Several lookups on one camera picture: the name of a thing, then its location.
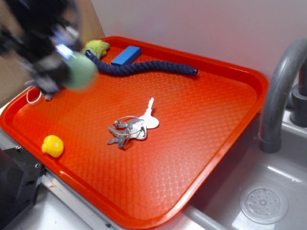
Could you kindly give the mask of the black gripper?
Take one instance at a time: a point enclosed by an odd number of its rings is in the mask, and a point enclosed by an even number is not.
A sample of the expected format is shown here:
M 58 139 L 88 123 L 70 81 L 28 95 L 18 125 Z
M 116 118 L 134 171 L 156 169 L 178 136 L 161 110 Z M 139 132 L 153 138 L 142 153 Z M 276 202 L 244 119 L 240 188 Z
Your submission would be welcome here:
M 16 52 L 22 58 L 22 66 L 32 80 L 53 80 L 62 89 L 68 77 L 68 66 L 56 46 L 64 45 L 72 50 L 80 47 L 74 22 L 30 21 L 22 23 L 23 32 L 13 34 L 7 27 L 0 27 L 0 53 Z

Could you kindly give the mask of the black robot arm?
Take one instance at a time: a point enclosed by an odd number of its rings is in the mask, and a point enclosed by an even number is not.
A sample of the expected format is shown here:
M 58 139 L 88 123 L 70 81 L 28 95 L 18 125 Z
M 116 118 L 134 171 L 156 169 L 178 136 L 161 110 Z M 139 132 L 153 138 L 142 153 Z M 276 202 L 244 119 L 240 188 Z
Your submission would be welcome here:
M 22 28 L 14 35 L 0 27 L 0 53 L 16 52 L 43 94 L 59 92 L 69 79 L 69 67 L 57 45 L 79 50 L 81 16 L 74 0 L 7 0 L 10 12 Z

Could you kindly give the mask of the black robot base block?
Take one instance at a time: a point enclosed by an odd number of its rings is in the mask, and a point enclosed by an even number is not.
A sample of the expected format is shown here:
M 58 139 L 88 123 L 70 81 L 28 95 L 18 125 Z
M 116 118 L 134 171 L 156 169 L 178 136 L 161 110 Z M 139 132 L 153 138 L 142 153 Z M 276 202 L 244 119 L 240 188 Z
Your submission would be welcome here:
M 0 151 L 0 228 L 7 230 L 34 207 L 43 164 L 18 146 Z

